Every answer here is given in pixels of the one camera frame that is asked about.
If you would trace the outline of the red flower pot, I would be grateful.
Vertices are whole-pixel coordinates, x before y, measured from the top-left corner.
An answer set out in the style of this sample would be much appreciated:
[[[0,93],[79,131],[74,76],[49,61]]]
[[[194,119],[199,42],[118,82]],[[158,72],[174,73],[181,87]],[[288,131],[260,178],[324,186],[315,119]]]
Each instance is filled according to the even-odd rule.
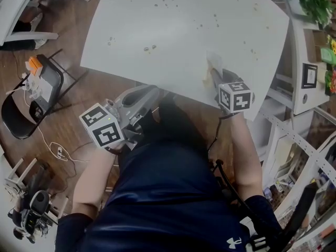
[[[325,95],[336,95],[336,68],[325,73]]]

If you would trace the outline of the small white table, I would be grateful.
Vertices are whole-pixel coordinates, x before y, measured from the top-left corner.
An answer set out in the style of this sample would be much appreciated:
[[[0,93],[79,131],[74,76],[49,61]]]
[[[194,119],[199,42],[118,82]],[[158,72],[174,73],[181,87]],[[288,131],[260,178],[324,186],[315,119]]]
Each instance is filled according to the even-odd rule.
[[[46,39],[56,40],[57,33],[49,32],[14,32],[14,27],[27,6],[38,7],[38,2],[31,0],[0,0],[0,46],[7,41]]]

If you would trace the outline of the grey handheld device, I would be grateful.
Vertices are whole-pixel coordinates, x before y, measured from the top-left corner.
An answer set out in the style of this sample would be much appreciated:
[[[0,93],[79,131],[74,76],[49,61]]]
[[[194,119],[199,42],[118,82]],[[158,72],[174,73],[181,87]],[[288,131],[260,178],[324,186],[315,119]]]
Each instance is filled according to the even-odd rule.
[[[46,215],[49,209],[49,194],[46,191],[38,191],[32,197],[29,208],[21,212],[23,230],[33,236],[35,231],[40,231],[44,236],[48,232],[48,226],[51,226],[50,220]]]

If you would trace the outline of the person's right forearm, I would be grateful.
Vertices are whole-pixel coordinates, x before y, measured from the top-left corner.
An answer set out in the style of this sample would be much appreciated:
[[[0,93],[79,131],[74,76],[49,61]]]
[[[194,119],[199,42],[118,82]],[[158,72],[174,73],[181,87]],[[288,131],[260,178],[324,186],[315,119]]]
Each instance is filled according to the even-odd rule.
[[[243,113],[230,118],[233,167],[238,195],[246,200],[263,195],[262,167]]]

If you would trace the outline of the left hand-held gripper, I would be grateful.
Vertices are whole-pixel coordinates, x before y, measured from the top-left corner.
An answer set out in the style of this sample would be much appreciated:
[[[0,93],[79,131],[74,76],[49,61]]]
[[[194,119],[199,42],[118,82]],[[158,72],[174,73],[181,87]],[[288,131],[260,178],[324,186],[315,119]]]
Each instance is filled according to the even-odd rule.
[[[142,130],[132,119],[145,116],[158,99],[155,85],[140,85],[126,90],[116,103],[106,99],[79,116],[83,127],[99,148],[112,148],[124,142],[130,149],[142,138]]]

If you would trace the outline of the green potted plant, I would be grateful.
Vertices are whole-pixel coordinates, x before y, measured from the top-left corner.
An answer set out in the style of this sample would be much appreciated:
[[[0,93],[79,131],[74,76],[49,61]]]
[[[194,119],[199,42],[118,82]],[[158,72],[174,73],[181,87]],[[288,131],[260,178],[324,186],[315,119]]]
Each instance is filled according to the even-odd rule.
[[[322,28],[331,24],[335,7],[329,0],[299,0],[303,12]]]

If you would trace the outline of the black pouch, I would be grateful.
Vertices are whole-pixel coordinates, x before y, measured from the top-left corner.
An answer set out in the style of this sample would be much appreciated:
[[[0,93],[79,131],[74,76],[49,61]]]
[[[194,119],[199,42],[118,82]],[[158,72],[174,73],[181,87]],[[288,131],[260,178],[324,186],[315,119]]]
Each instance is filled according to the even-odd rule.
[[[43,117],[43,110],[35,100],[30,103],[29,114],[35,122],[38,122]]]

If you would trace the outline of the white paper sheet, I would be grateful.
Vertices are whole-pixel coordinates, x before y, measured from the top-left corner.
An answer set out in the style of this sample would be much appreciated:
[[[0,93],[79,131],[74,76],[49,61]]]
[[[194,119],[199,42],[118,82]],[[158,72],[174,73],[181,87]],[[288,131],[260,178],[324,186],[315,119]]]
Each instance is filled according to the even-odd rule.
[[[51,92],[53,90],[53,87],[50,83],[48,83],[44,78],[40,78],[39,81],[39,90],[40,90],[40,96],[46,101],[49,102],[51,97]]]

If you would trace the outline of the green box yellow flowers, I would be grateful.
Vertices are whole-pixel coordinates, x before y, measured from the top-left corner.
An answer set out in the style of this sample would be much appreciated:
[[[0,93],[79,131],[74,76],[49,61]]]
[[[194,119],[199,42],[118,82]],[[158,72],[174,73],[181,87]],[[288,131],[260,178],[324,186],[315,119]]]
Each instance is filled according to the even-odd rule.
[[[327,35],[327,45],[320,48],[320,53],[323,62],[336,66],[336,39]]]

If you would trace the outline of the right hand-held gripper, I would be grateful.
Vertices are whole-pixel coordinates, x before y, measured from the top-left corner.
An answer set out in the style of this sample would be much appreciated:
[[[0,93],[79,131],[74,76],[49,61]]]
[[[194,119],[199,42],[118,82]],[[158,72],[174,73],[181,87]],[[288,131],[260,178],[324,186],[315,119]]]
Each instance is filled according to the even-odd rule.
[[[239,113],[249,110],[253,103],[253,92],[242,78],[227,69],[222,76],[215,69],[210,70],[214,87],[218,87],[218,103],[228,113]]]

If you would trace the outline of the white cleaning wipe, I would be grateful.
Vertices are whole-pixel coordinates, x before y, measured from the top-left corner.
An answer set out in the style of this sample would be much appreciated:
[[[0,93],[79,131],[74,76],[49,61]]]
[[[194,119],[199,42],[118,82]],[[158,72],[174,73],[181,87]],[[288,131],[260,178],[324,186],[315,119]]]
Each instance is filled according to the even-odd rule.
[[[220,80],[223,79],[223,61],[221,56],[214,53],[213,51],[206,51],[206,61],[207,61],[207,70],[205,77],[203,79],[203,85],[206,89],[210,89],[214,86],[213,78],[211,71],[215,70],[218,72]]]

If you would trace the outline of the white table with crumbs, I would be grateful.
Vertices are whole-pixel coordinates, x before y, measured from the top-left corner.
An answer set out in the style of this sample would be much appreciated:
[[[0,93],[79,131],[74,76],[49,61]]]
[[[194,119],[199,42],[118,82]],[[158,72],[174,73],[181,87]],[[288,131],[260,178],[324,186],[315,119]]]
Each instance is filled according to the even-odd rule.
[[[254,120],[284,48],[288,15],[271,0],[100,0],[81,66],[215,106],[207,57],[255,94]]]

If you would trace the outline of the black folding chair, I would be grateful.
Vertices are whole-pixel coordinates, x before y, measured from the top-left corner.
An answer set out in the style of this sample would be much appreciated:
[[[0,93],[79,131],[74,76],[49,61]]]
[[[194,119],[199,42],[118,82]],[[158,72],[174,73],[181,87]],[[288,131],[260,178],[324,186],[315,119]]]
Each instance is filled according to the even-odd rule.
[[[13,98],[14,90],[4,100],[1,107],[2,121],[15,138],[23,140],[30,137],[46,116],[72,106],[71,104],[64,106],[60,101],[70,89],[88,75],[88,71],[75,78],[54,59],[61,51],[62,49],[49,57],[42,54],[37,55],[37,59],[43,65],[40,78],[44,78],[53,87],[49,102],[46,102],[41,96],[33,99],[39,104],[44,113],[38,122],[35,122],[32,118],[27,118],[20,111]]]

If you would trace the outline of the person's left forearm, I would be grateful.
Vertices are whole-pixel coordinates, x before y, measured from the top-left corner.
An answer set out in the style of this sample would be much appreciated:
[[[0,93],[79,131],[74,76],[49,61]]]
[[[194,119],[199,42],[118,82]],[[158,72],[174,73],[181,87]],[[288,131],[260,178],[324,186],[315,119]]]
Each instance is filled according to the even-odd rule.
[[[106,189],[117,155],[106,149],[96,149],[77,181],[73,193],[73,214],[84,214],[91,219],[98,215],[98,205]]]

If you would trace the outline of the black framed picture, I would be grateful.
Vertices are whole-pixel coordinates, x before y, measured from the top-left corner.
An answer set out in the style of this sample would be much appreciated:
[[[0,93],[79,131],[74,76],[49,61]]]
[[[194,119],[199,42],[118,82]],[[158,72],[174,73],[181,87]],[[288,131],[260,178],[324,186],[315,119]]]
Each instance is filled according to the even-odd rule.
[[[312,64],[302,64],[302,89],[313,89],[317,86],[318,66]]]

